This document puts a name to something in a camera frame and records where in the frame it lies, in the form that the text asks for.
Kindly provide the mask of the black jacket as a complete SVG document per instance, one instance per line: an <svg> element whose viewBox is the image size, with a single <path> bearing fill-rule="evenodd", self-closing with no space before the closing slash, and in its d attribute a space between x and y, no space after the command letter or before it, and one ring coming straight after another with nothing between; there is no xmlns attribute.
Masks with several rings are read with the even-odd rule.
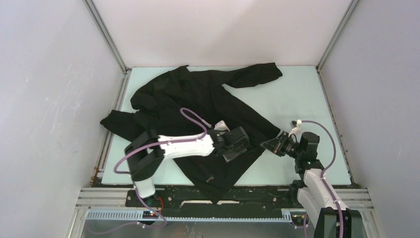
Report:
<svg viewBox="0 0 420 238"><path fill-rule="evenodd" d="M114 110L101 120L101 125L128 141L149 129L167 136L198 134L202 130L180 113L181 108L188 108L212 125L224 121L230 129L242 127L249 136L250 145L231 162L214 155L175 160L200 193L217 203L263 153L261 143L280 132L224 86L255 87L281 76L275 63L255 64L232 71L190 71L181 66L139 88L130 100L133 113Z"/></svg>

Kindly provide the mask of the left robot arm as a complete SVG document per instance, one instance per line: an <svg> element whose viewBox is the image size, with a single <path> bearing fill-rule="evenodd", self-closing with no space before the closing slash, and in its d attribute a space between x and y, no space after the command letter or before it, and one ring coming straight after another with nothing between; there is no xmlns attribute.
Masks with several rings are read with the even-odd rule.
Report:
<svg viewBox="0 0 420 238"><path fill-rule="evenodd" d="M230 161L249 145L250 139L242 127L233 130L210 129L188 136L164 136L151 130L141 134L125 148L124 159L138 192L137 199L148 207L157 199L152 177L163 161L209 155Z"/></svg>

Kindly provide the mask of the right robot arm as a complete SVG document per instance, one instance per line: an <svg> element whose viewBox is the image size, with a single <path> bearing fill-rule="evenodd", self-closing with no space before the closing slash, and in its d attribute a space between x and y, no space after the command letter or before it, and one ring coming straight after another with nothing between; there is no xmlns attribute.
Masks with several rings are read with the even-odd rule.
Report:
<svg viewBox="0 0 420 238"><path fill-rule="evenodd" d="M294 159L300 179L290 184L288 201L294 207L304 207L306 218L315 228L315 238L362 238L362 216L350 209L327 181L325 168L317 159L319 142L320 137L312 132L304 132L299 142L282 132L262 142L261 147L279 157Z"/></svg>

